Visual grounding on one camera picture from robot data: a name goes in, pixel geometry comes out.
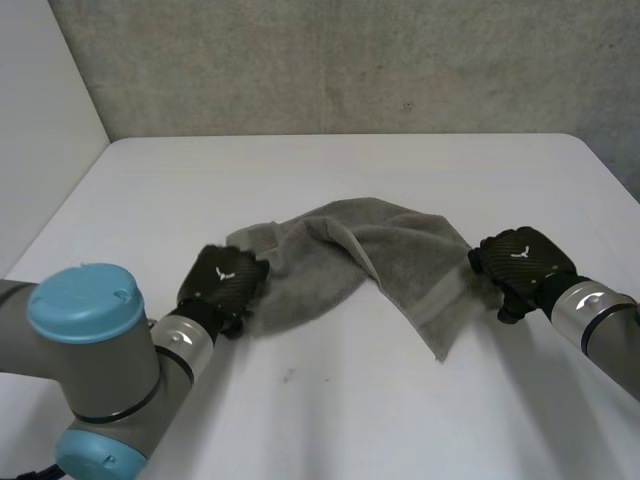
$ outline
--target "gray towel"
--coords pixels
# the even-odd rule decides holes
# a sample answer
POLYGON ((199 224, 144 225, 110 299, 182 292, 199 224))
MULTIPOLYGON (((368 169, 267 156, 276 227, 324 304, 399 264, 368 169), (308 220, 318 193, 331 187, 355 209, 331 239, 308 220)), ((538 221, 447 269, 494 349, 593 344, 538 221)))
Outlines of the gray towel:
POLYGON ((369 277, 443 361, 465 323, 495 307, 495 295, 469 268, 469 246, 444 217, 375 198, 254 225, 229 235, 227 244, 271 264, 248 320, 253 335, 315 319, 369 277))

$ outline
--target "black cable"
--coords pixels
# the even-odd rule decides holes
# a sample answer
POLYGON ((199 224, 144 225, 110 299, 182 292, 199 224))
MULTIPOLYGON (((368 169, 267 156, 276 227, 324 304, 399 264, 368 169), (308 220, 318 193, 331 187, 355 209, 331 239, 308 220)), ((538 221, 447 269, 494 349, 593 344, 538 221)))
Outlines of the black cable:
POLYGON ((58 465, 51 465, 41 472, 29 472, 18 475, 16 478, 1 478, 0 480, 59 480, 66 473, 58 465))

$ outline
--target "white table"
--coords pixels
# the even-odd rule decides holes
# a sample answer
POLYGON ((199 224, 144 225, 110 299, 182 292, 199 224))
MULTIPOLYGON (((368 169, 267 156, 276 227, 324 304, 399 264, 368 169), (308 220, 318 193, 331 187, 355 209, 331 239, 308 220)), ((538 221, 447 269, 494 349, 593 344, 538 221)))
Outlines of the white table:
MULTIPOLYGON (((158 138, 111 145, 10 278, 129 269, 169 311, 205 243, 335 199, 445 215, 470 244, 532 225, 584 275, 640 291, 640 206, 565 135, 158 138)), ((437 364, 369 284, 277 337, 220 341, 145 479, 637 479, 640 405, 541 314, 470 325, 437 364)), ((71 415, 0 377, 0 476, 44 467, 71 415)))

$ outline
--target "light blue cap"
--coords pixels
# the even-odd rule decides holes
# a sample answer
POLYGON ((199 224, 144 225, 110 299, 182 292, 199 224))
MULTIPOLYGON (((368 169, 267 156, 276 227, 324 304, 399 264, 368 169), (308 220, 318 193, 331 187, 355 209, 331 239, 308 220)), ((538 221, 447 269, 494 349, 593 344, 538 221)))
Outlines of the light blue cap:
POLYGON ((62 434, 56 462, 76 480, 133 480, 147 465, 146 457, 130 446, 83 430, 62 434))
POLYGON ((68 268, 38 285, 27 316, 49 340, 97 343, 127 332, 144 318, 144 300, 127 270, 94 263, 68 268))

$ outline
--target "white wall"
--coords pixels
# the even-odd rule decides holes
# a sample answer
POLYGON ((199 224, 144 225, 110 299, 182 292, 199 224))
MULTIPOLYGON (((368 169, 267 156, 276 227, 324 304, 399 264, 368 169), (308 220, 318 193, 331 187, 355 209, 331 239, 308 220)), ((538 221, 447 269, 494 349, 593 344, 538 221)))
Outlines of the white wall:
POLYGON ((0 277, 108 143, 49 4, 0 1, 0 277))

